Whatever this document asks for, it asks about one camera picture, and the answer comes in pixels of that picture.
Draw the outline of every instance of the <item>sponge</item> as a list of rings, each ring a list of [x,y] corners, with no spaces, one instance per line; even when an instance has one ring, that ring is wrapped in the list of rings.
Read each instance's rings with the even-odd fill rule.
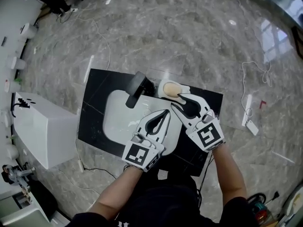
[[[182,88],[178,84],[169,82],[164,85],[163,91],[167,96],[179,97],[178,94],[182,93]]]
[[[179,84],[175,81],[163,79],[158,87],[158,96],[168,98],[180,104],[185,104],[186,101],[181,99],[179,93],[190,93],[190,87]]]

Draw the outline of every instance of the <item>black cable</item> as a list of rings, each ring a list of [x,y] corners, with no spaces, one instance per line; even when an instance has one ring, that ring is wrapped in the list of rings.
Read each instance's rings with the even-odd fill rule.
[[[125,165],[123,171],[125,171],[130,165]]]
[[[13,104],[13,106],[12,106],[11,109],[10,109],[11,115],[12,115],[14,118],[16,117],[16,116],[14,115],[14,107],[17,106],[17,105],[21,106],[22,104]]]
[[[208,161],[208,164],[207,164],[207,167],[206,167],[206,170],[205,170],[205,172],[204,172],[204,176],[203,176],[203,180],[202,180],[201,185],[200,185],[200,189],[197,189],[197,192],[198,192],[199,208],[201,207],[201,204],[202,204],[201,189],[202,189],[202,186],[203,186],[205,177],[206,177],[206,173],[207,173],[208,167],[209,167],[209,165],[213,162],[213,160],[214,160],[214,157],[213,157],[213,154],[211,154],[211,156],[210,156],[210,158],[209,158],[209,161]]]
[[[93,171],[93,170],[100,170],[100,171],[105,171],[107,172],[108,174],[110,174],[113,178],[117,179],[114,175],[112,175],[109,171],[105,170],[105,169],[101,169],[101,168],[91,168],[91,169],[88,169],[88,168],[85,168],[83,167],[84,170],[88,170],[88,171]]]
[[[71,13],[70,13],[70,16],[67,18],[67,20],[70,19],[70,17],[71,17],[71,15],[72,15],[73,12],[74,12],[74,11],[72,10]],[[62,22],[62,21],[61,21],[61,17],[60,17],[60,23],[61,23],[61,24],[64,24],[65,22],[67,22],[67,20],[65,20],[64,22]]]

